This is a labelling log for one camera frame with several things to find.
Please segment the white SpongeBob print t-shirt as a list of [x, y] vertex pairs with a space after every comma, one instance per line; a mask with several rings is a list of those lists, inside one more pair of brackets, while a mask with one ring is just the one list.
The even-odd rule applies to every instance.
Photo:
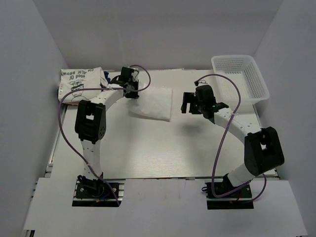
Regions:
[[137, 99], [127, 102], [129, 112], [149, 119], [171, 120], [173, 90], [164, 86], [152, 86], [138, 92]]

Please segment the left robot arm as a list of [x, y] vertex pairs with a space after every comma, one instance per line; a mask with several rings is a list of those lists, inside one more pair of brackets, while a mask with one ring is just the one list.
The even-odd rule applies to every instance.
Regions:
[[95, 98], [79, 102], [75, 122], [75, 132], [78, 134], [84, 161], [83, 176], [87, 179], [97, 179], [103, 176], [100, 162], [100, 145], [106, 133], [106, 111], [116, 101], [125, 97], [139, 97], [139, 70], [123, 67], [118, 77], [112, 79], [108, 90], [102, 91]]

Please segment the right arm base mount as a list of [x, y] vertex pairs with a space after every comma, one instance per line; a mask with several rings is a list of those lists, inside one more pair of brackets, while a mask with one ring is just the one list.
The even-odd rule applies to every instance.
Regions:
[[214, 193], [212, 182], [206, 182], [201, 191], [206, 194], [208, 210], [246, 210], [253, 209], [252, 192], [249, 183], [240, 187], [230, 185], [228, 176], [222, 180], [214, 180]]

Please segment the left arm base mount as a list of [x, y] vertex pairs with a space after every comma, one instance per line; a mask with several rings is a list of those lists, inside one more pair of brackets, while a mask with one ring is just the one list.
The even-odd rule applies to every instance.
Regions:
[[72, 207], [119, 207], [123, 199], [124, 183], [77, 177]]

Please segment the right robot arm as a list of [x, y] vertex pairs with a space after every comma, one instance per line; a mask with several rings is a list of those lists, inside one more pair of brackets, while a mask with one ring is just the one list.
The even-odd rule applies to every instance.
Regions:
[[211, 184], [217, 198], [234, 197], [246, 183], [259, 175], [284, 164], [284, 155], [277, 131], [273, 127], [262, 128], [241, 119], [223, 102], [216, 102], [210, 85], [198, 86], [195, 92], [184, 92], [182, 113], [203, 115], [213, 124], [231, 133], [244, 145], [243, 163], [224, 175], [220, 186]]

